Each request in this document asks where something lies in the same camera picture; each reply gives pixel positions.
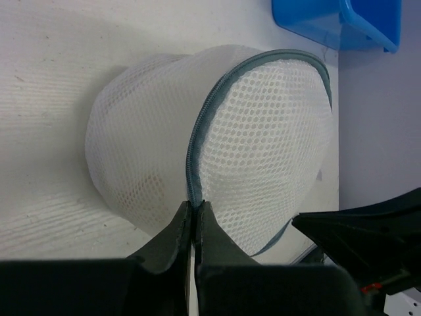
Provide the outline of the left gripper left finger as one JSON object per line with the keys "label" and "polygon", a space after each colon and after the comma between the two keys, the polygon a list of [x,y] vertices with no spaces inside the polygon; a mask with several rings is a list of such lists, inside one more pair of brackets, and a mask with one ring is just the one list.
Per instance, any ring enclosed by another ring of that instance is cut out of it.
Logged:
{"label": "left gripper left finger", "polygon": [[1,262],[2,315],[187,315],[191,204],[127,258]]}

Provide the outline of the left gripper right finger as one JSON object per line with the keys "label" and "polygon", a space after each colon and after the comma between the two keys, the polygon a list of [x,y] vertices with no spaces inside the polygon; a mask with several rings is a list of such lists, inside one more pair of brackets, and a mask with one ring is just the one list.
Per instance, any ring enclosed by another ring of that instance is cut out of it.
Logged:
{"label": "left gripper right finger", "polygon": [[197,212],[200,315],[367,315],[357,285],[324,265],[260,265],[221,229],[209,202]]}

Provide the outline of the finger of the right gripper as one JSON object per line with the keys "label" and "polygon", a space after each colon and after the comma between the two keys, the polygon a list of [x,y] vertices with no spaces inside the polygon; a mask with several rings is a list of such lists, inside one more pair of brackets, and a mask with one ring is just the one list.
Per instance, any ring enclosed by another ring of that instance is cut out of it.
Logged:
{"label": "finger of the right gripper", "polygon": [[343,267],[364,293],[420,285],[420,189],[335,212],[301,213],[292,225]]}

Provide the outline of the white mesh laundry bag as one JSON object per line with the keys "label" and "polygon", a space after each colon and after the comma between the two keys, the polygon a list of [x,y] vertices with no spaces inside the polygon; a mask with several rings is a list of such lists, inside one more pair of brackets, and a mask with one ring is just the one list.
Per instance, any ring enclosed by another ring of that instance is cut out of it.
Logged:
{"label": "white mesh laundry bag", "polygon": [[144,232],[158,234],[183,200],[207,201],[256,256],[298,213],[333,133],[320,58],[221,45],[128,67],[96,97],[84,149],[106,204]]}

